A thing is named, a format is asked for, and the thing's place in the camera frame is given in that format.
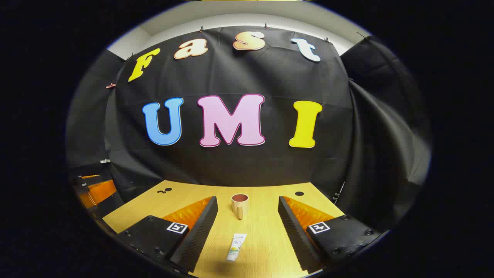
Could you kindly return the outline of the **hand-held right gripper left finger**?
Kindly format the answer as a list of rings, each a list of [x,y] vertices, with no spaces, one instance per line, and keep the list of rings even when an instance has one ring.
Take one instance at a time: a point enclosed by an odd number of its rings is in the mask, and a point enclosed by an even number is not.
[[[116,239],[163,267],[194,272],[217,213],[217,197],[207,197],[167,217],[146,216]]]

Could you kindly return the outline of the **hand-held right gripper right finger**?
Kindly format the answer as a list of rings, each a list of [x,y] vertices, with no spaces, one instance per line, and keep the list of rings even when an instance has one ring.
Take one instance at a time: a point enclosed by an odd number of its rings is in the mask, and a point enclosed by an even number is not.
[[[386,235],[353,216],[330,216],[289,197],[279,197],[277,211],[301,268],[309,273],[335,271]]]

